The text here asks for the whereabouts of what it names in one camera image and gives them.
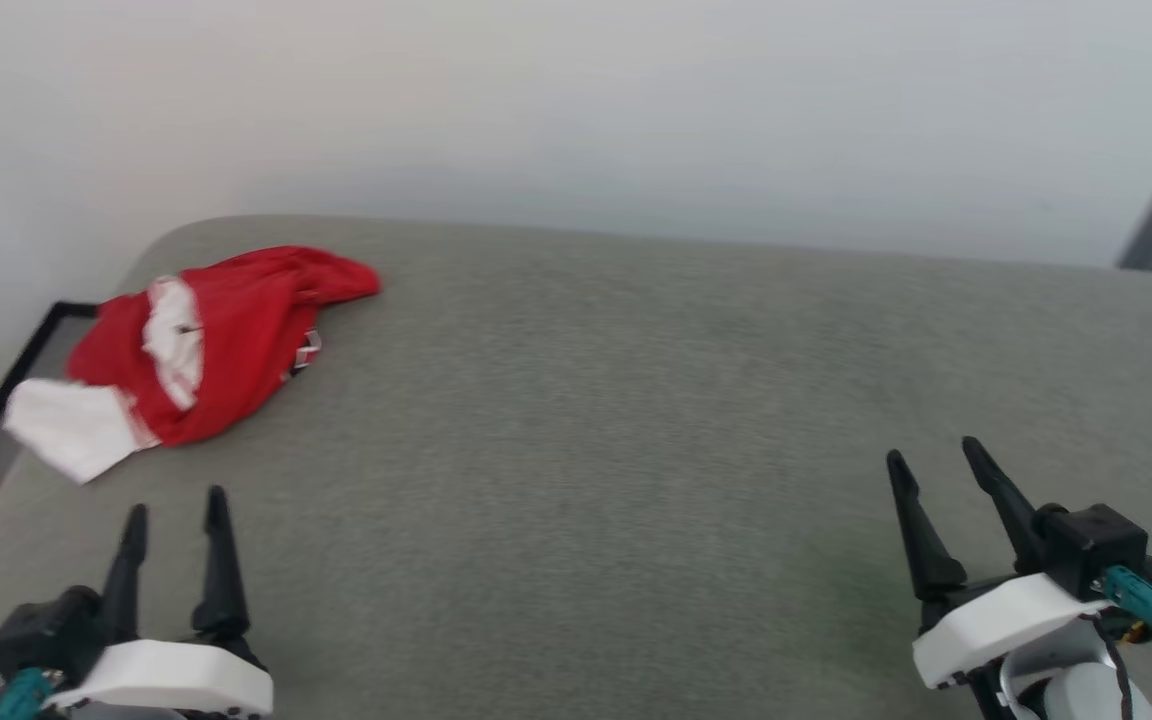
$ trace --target black cable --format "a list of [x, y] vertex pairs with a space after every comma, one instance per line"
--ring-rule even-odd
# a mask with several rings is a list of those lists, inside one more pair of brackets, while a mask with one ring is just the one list
[[1091, 621], [1096, 634], [1100, 635], [1101, 642], [1105, 643], [1105, 650], [1111, 653], [1119, 679], [1119, 691], [1123, 694], [1123, 720], [1132, 720], [1132, 682], [1128, 679], [1128, 666], [1119, 654], [1119, 643], [1105, 631], [1105, 626], [1101, 626], [1101, 620], [1097, 615], [1079, 615], [1079, 617]]

